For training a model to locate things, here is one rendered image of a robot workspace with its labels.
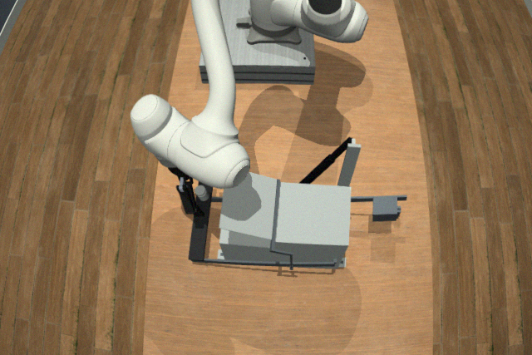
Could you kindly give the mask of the black long thin rod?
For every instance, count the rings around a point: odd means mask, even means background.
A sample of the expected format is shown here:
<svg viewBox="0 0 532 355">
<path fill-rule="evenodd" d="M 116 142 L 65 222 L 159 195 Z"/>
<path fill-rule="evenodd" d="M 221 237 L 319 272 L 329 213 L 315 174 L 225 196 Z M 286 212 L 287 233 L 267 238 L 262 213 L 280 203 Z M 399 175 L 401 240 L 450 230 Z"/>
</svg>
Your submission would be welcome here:
<svg viewBox="0 0 532 355">
<path fill-rule="evenodd" d="M 347 149 L 348 143 L 355 144 L 355 139 L 348 137 L 331 155 L 329 154 L 305 178 L 303 178 L 299 184 L 311 184 L 316 180 Z"/>
</svg>

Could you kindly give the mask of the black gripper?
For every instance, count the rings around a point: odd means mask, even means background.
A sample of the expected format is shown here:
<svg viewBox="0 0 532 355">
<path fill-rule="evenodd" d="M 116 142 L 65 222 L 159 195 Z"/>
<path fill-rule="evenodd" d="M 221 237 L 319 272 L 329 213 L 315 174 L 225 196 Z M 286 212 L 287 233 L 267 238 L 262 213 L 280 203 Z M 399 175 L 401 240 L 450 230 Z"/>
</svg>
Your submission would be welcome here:
<svg viewBox="0 0 532 355">
<path fill-rule="evenodd" d="M 193 178 L 179 170 L 178 168 L 168 168 L 171 173 L 178 176 L 180 185 L 176 186 L 186 214 L 194 214 L 195 217 L 204 216 L 204 212 L 195 203 L 195 195 L 192 184 Z M 190 181 L 187 181 L 190 180 Z"/>
</svg>

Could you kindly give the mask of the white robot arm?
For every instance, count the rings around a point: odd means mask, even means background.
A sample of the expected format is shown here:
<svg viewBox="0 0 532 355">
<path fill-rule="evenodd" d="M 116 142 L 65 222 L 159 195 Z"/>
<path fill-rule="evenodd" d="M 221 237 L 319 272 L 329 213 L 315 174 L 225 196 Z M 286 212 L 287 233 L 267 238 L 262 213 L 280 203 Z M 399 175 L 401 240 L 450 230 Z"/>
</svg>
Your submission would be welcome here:
<svg viewBox="0 0 532 355">
<path fill-rule="evenodd" d="M 190 121 L 161 97 L 146 95 L 132 108 L 131 124 L 164 167 L 177 167 L 214 188 L 233 188 L 249 173 L 250 158 L 234 124 L 236 85 L 219 0 L 191 0 L 191 7 L 209 79 L 206 107 Z M 250 0 L 250 9 L 249 17 L 236 19 L 237 27 L 249 28 L 250 45 L 299 45 L 298 28 L 353 43 L 361 40 L 368 22 L 366 10 L 354 0 Z"/>
</svg>

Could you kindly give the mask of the grey cylinder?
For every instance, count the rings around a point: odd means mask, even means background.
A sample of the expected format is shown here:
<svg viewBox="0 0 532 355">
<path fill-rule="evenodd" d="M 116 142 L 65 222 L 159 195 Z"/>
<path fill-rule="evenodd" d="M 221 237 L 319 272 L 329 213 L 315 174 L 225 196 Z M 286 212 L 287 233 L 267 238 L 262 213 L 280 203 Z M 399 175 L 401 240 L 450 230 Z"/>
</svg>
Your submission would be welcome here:
<svg viewBox="0 0 532 355">
<path fill-rule="evenodd" d="M 209 193 L 208 191 L 206 190 L 206 188 L 202 185 L 198 185 L 196 188 L 195 188 L 195 193 L 197 194 L 197 196 L 199 197 L 200 200 L 202 201 L 206 201 L 208 198 L 209 198 Z"/>
</svg>

